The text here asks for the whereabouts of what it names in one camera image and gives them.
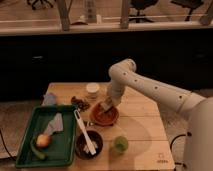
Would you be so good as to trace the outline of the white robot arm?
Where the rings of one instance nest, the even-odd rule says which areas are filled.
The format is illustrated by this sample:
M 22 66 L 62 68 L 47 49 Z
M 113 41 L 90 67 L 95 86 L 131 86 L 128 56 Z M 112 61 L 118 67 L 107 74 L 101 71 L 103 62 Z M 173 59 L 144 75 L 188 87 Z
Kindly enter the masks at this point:
M 148 98 L 164 104 L 188 121 L 182 171 L 213 171 L 213 97 L 153 80 L 136 73 L 136 63 L 125 59 L 109 70 L 107 98 L 103 111 L 118 106 L 128 86 Z

